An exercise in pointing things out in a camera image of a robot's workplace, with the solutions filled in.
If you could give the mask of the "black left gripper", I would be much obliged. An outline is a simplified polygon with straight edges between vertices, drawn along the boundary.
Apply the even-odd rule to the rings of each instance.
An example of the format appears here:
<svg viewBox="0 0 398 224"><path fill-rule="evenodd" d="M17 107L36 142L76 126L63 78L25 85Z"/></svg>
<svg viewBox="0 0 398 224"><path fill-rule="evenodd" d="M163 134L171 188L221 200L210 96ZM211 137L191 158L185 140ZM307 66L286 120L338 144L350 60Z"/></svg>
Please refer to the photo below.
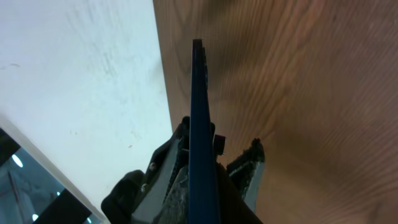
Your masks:
<svg viewBox="0 0 398 224"><path fill-rule="evenodd" d="M110 223L191 223L188 219L188 116L152 155L140 189L125 175L101 203ZM221 164L216 165L221 223L261 224Z"/></svg>

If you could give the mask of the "Samsung Galaxy smartphone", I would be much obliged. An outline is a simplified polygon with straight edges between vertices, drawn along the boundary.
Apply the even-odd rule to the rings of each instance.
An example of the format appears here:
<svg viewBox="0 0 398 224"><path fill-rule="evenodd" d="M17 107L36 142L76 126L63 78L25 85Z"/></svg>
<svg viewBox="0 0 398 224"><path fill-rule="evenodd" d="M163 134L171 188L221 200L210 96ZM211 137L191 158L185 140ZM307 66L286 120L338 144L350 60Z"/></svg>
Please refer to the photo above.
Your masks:
<svg viewBox="0 0 398 224"><path fill-rule="evenodd" d="M207 95L205 51L200 39L194 39L192 43L188 177L188 222L196 224L220 223L216 163Z"/></svg>

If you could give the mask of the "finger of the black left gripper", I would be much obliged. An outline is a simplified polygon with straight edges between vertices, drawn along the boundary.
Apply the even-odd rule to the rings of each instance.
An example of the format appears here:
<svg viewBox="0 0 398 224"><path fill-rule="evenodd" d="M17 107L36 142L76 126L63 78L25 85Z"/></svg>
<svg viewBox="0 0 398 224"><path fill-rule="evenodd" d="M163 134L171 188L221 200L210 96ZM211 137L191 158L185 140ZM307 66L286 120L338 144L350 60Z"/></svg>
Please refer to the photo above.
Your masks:
<svg viewBox="0 0 398 224"><path fill-rule="evenodd" d="M229 163L226 171L237 188L241 198L252 212L256 210L256 200L266 157L260 139L254 139L249 149Z"/></svg>

